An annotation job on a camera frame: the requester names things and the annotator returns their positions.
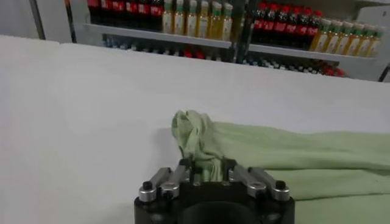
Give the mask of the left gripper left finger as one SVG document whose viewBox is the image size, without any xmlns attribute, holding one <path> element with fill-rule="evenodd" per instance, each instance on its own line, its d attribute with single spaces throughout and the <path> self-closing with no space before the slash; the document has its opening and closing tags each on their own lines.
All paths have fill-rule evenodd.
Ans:
<svg viewBox="0 0 390 224">
<path fill-rule="evenodd" d="M 196 189 L 193 186 L 195 171 L 194 162 L 190 159 L 181 159 L 174 170 L 170 167 L 158 169 L 150 180 L 141 184 L 138 200 L 141 203 L 196 201 Z"/>
</svg>

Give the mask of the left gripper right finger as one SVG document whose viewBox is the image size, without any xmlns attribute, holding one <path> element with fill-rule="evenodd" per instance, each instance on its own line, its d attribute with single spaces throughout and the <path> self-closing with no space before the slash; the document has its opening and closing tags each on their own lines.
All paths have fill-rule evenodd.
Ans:
<svg viewBox="0 0 390 224">
<path fill-rule="evenodd" d="M 229 182 L 239 182 L 246 188 L 249 196 L 257 198 L 267 195 L 276 201 L 290 200 L 290 189 L 282 180 L 277 180 L 268 174 L 263 168 L 244 168 L 234 159 L 223 159 L 224 180 Z"/>
</svg>

